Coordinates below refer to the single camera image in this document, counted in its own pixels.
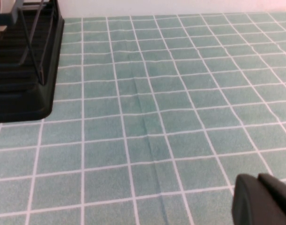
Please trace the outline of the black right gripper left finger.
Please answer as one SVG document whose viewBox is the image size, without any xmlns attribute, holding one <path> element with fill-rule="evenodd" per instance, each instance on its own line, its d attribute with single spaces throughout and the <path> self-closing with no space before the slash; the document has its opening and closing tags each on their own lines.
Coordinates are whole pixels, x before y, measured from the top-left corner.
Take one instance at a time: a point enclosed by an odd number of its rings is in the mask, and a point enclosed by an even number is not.
<svg viewBox="0 0 286 225">
<path fill-rule="evenodd" d="M 232 218 L 235 225 L 286 225 L 286 210 L 278 206 L 258 177 L 239 174 L 235 182 Z"/>
</svg>

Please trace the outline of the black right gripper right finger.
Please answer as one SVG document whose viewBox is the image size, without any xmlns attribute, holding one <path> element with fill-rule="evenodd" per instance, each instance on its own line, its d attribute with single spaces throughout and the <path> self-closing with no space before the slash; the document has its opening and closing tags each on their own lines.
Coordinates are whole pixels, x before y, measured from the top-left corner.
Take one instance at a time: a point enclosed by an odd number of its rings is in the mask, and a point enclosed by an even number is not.
<svg viewBox="0 0 286 225">
<path fill-rule="evenodd" d="M 286 210 L 286 184 L 267 173 L 260 173 L 258 180 L 265 186 L 278 206 Z"/>
</svg>

